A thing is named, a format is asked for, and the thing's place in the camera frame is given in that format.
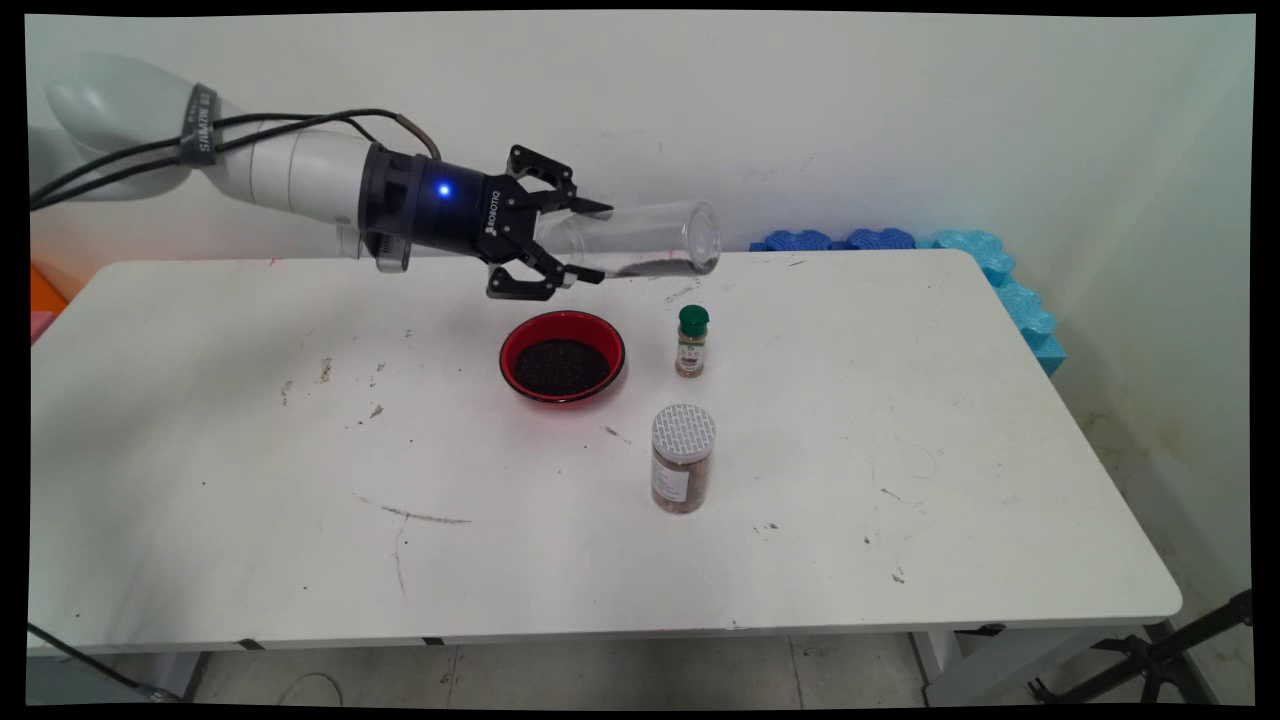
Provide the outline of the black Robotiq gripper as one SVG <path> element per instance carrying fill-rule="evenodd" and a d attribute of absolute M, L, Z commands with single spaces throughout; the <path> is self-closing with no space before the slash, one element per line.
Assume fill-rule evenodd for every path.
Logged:
<path fill-rule="evenodd" d="M 413 245 L 485 261 L 489 299 L 547 301 L 580 281 L 600 284 L 604 272 L 562 263 L 530 237 L 515 237 L 524 222 L 509 217 L 518 209 L 599 215 L 614 208 L 581 197 L 570 167 L 521 145 L 511 147 L 506 174 L 485 176 L 425 155 L 413 156 L 399 208 L 399 236 Z M 525 178 L 545 188 L 527 191 L 520 183 Z M 506 264 L 515 260 L 540 278 L 515 278 L 506 270 Z"/>

